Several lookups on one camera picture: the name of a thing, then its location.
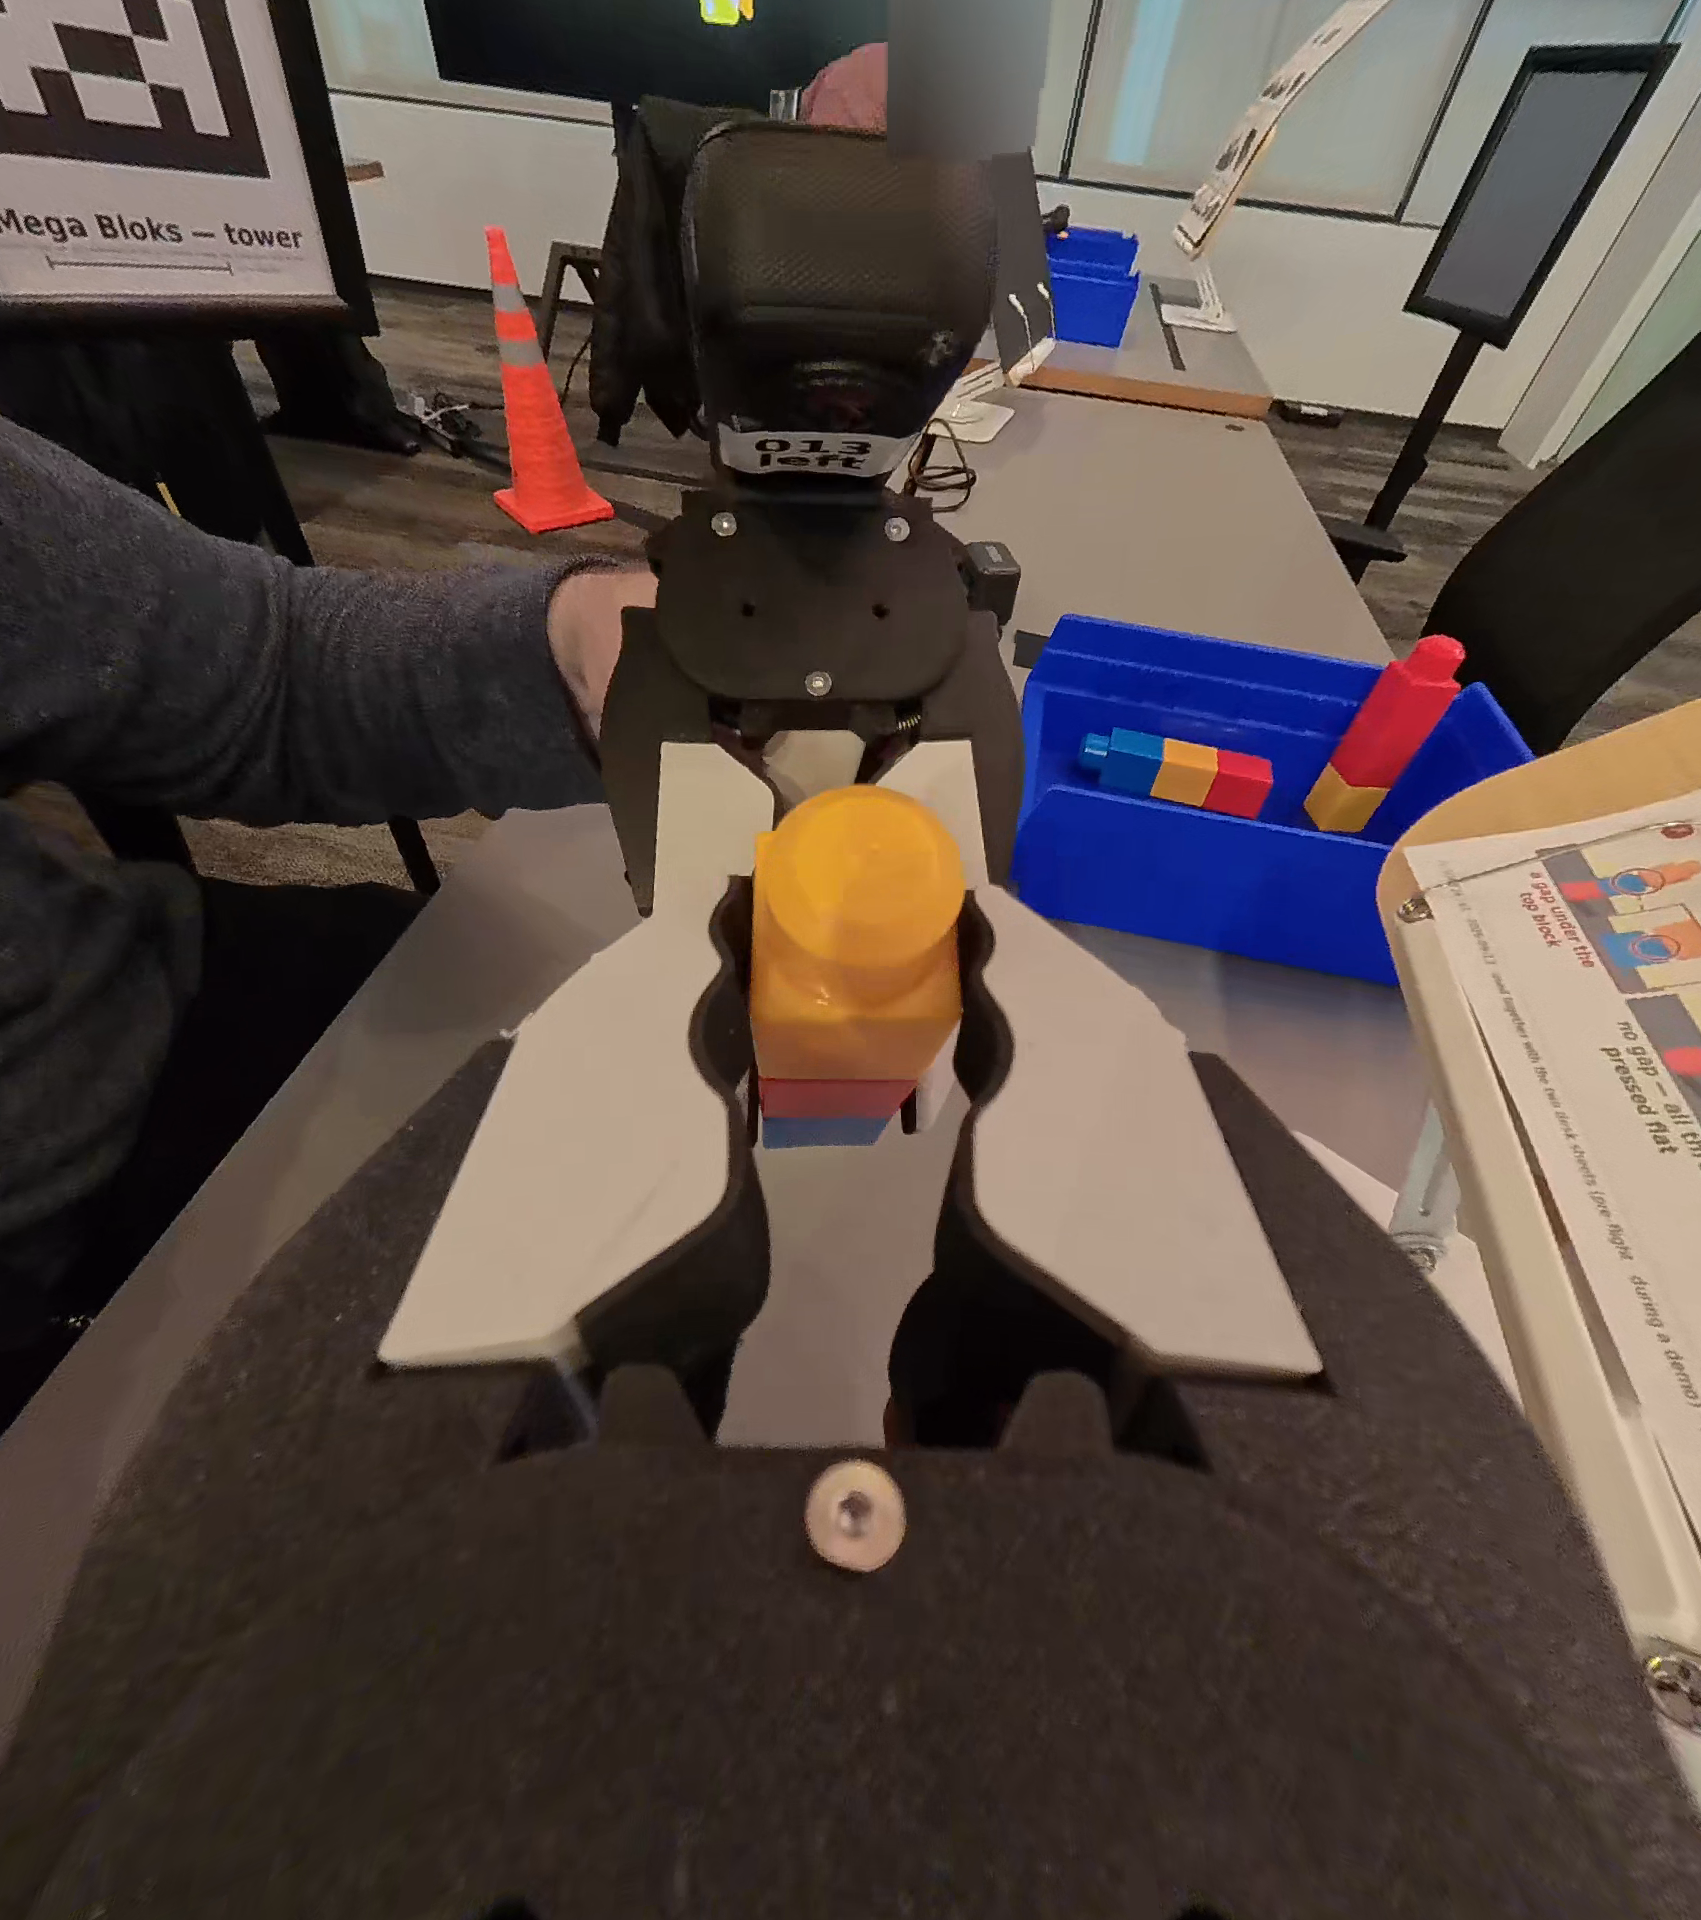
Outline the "blurred blue object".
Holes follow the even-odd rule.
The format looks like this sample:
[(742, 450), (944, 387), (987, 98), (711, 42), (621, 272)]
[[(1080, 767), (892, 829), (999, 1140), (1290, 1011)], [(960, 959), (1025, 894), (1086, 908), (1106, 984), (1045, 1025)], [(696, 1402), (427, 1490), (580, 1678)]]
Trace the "blurred blue object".
[[(1390, 849), (1445, 803), (1532, 760), (1469, 683), (1373, 822), (1318, 831), (1302, 802), (1380, 668), (1131, 622), (1060, 616), (1023, 694), (1025, 791), (1011, 876), (1058, 923), (1108, 928), (1397, 986), (1377, 889)], [(1260, 756), (1255, 820), (1106, 789), (1086, 734), (1132, 730)]]

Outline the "large dark display screen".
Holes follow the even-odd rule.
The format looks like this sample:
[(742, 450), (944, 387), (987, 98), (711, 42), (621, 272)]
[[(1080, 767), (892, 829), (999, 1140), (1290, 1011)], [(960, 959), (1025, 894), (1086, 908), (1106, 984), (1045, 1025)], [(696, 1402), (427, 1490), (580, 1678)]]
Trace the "large dark display screen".
[(886, 2), (428, 2), (441, 75), (566, 99), (766, 107), (882, 42)]

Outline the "blue plastic bin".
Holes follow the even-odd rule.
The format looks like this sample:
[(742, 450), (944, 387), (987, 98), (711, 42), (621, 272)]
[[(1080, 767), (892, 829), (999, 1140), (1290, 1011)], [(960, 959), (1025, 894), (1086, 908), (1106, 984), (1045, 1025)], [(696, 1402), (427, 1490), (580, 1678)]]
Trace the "blue plastic bin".
[(1141, 289), (1141, 241), (1116, 227), (1069, 223), (1047, 233), (1058, 341), (1116, 349)]

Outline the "small monitor on stand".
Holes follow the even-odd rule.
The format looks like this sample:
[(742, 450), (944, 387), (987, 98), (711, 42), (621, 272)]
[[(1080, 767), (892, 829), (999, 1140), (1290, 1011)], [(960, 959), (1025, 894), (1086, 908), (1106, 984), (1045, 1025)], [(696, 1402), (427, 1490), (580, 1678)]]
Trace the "small monitor on stand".
[(1455, 344), (1366, 513), (1322, 522), (1352, 582), (1405, 560), (1392, 520), (1455, 400), (1480, 353), (1513, 341), (1674, 58), (1666, 42), (1606, 42), (1535, 46), (1519, 63), (1405, 300)]

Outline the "person's dark sweater torso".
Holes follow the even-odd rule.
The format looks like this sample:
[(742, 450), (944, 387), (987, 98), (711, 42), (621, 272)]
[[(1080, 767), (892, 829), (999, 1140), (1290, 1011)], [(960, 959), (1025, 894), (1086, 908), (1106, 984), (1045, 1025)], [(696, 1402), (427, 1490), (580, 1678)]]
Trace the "person's dark sweater torso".
[(99, 858), (0, 800), (0, 1430), (421, 906)]

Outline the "grey desk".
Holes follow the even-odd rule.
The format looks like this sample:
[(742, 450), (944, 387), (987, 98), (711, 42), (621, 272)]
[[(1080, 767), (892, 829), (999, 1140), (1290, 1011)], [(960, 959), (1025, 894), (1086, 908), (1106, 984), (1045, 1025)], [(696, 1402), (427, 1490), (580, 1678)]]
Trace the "grey desk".
[[(1026, 396), (955, 522), (1020, 558), (1033, 632), (1086, 611), (1338, 660), (1387, 652), (1262, 424)], [(0, 1442), (0, 1756), (97, 1514), (263, 1263), (478, 1043), (633, 926), (604, 806), (500, 818), (18, 1415)]]

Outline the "black panel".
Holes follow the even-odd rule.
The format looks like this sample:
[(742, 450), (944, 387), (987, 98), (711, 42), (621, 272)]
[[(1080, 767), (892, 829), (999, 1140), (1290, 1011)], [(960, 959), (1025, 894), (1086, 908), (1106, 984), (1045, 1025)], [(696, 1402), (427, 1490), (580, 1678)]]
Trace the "black panel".
[(1701, 611), (1701, 340), (1492, 524), (1423, 636), (1535, 754)]

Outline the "person's left hand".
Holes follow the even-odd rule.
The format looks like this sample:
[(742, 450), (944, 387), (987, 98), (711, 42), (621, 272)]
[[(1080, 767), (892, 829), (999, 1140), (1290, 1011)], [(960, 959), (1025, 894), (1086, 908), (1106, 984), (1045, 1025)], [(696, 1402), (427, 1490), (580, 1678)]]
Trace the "person's left hand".
[(579, 565), (549, 596), (551, 660), (575, 717), (599, 739), (614, 671), (623, 656), (624, 613), (655, 605), (659, 579), (647, 565)]

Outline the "tilted document stand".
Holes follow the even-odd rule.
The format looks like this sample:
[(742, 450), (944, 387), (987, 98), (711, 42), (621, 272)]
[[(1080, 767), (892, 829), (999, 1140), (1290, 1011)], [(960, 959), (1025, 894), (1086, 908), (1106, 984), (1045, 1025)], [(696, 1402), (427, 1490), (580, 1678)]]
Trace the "tilted document stand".
[(1317, 80), (1317, 74), (1363, 35), (1387, 7), (1390, 7), (1389, 2), (1344, 2), (1273, 69), (1227, 136), (1175, 225), (1175, 243), (1189, 261), (1205, 255), (1215, 230), (1236, 204), (1247, 175), (1270, 144), (1286, 110)]

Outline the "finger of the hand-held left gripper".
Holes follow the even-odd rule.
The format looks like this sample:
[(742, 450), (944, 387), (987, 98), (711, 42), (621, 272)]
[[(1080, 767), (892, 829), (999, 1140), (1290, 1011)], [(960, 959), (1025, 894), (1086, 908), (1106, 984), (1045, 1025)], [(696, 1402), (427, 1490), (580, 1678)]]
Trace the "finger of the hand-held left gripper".
[(757, 867), (761, 836), (778, 818), (781, 793), (725, 746), (669, 739), (661, 748), (653, 909), (686, 918), (711, 909)]
[(920, 739), (869, 783), (935, 813), (959, 847), (964, 886), (981, 886), (981, 802), (969, 739)]

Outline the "instruction board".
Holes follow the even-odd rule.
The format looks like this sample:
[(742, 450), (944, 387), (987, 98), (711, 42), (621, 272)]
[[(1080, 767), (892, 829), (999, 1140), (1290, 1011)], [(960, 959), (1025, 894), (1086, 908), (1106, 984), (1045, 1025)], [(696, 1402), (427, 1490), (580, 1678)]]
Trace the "instruction board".
[(1380, 906), (1519, 1400), (1701, 1804), (1701, 700), (1438, 803)]

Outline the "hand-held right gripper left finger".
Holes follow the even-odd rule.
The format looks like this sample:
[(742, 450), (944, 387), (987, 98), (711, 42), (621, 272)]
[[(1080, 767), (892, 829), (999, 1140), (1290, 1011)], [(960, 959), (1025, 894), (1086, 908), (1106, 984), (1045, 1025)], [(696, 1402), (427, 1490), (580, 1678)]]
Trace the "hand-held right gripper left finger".
[(771, 1278), (751, 923), (749, 886), (706, 883), (520, 1022), (382, 1332), (387, 1369), (650, 1364), (725, 1411)]

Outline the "black and white tag sign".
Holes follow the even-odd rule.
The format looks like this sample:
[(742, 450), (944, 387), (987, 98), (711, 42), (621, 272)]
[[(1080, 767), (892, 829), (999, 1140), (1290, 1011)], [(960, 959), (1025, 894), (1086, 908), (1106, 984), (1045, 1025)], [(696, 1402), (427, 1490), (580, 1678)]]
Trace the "black and white tag sign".
[(376, 332), (313, 9), (0, 2), (0, 332)]

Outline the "wooden table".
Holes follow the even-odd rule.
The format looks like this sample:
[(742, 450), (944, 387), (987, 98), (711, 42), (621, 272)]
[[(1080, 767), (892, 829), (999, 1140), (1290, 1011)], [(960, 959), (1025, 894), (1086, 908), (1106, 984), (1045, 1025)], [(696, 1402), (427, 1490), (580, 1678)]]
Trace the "wooden table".
[(1058, 341), (1015, 385), (1233, 420), (1267, 420), (1275, 403), (1241, 334), (1171, 324), (1150, 297), (1116, 347)]

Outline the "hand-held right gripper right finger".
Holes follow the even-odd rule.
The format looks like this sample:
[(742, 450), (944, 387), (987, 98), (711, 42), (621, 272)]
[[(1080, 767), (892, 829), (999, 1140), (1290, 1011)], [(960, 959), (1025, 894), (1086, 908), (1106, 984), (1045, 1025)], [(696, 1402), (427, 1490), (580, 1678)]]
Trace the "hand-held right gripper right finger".
[(964, 900), (959, 971), (966, 1110), (933, 1274), (1045, 1298), (1159, 1377), (1317, 1379), (1172, 1019), (1008, 891)]

